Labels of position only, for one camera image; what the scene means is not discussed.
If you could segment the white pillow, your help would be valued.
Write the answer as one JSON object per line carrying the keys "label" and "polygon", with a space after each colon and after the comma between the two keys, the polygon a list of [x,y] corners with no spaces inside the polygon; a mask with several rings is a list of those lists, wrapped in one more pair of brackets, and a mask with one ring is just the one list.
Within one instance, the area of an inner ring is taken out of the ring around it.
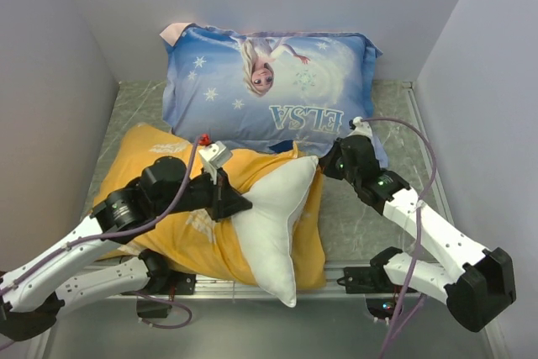
{"label": "white pillow", "polygon": [[232,216],[256,284],[285,306],[297,304],[291,249],[293,226],[308,200],[319,159],[292,159],[254,183],[245,194],[253,207]]}

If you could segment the yellow Mickey Mouse pillowcase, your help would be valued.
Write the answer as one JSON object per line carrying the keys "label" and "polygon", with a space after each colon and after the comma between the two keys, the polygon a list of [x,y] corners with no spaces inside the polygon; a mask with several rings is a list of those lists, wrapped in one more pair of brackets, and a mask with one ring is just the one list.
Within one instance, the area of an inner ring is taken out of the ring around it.
{"label": "yellow Mickey Mouse pillowcase", "polygon": [[[188,161],[192,145],[149,124],[137,124],[121,141],[119,152],[104,178],[94,203],[102,202],[112,191],[125,187],[142,170],[163,156]],[[245,193],[255,182],[288,161],[305,154],[292,145],[276,155],[236,149],[224,169],[235,189]],[[317,173],[301,217],[293,227],[291,257],[298,289],[322,288],[325,284],[325,254],[319,236],[318,217],[323,178]],[[213,222],[205,210],[170,214],[156,228],[133,239],[128,245],[109,252],[109,258],[137,255],[151,249],[165,256],[172,269],[200,275],[255,284],[230,220]]]}

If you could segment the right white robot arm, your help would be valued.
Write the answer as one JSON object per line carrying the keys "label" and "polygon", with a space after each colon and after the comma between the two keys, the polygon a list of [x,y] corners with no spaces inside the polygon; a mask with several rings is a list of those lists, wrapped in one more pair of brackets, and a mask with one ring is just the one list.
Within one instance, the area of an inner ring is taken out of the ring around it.
{"label": "right white robot arm", "polygon": [[327,177],[347,181],[365,205],[414,237],[437,261],[413,261],[400,249],[387,248],[371,260],[374,288],[387,292],[397,284],[409,285],[445,304],[471,332],[482,330],[515,302],[511,256],[467,237],[419,200],[401,176],[379,166],[368,137],[337,139],[320,166]]}

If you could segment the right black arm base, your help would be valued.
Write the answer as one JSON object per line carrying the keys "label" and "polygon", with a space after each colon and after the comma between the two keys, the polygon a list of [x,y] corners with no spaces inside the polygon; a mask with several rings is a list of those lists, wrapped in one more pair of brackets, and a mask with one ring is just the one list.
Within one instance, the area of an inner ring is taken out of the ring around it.
{"label": "right black arm base", "polygon": [[367,312],[376,321],[387,324],[393,318],[401,287],[391,283],[388,276],[376,267],[345,267],[337,284],[347,294],[362,294]]}

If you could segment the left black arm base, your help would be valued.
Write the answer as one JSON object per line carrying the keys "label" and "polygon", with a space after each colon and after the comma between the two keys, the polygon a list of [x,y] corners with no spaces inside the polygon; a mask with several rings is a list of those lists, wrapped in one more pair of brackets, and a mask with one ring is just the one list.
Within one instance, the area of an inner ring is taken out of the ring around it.
{"label": "left black arm base", "polygon": [[[123,293],[123,296],[136,298],[135,311],[140,323],[161,330],[180,329],[191,323],[193,312],[178,298],[193,296],[196,281],[195,274],[171,271],[167,278],[155,281],[148,288]],[[165,325],[154,322],[154,319],[167,319],[173,309],[179,309],[186,315],[180,324]]]}

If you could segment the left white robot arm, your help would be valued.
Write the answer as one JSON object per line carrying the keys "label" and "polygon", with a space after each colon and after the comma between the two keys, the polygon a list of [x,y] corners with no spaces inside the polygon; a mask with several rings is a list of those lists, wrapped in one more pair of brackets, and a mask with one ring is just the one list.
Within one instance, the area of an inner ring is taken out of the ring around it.
{"label": "left white robot arm", "polygon": [[99,257],[153,230],[168,214],[206,211],[214,221],[251,209],[221,168],[190,176],[191,165],[165,156],[126,187],[112,191],[67,236],[32,261],[1,275],[1,334],[26,341],[63,315],[121,293],[161,293],[171,269],[164,256],[143,250],[115,267],[82,274]]}

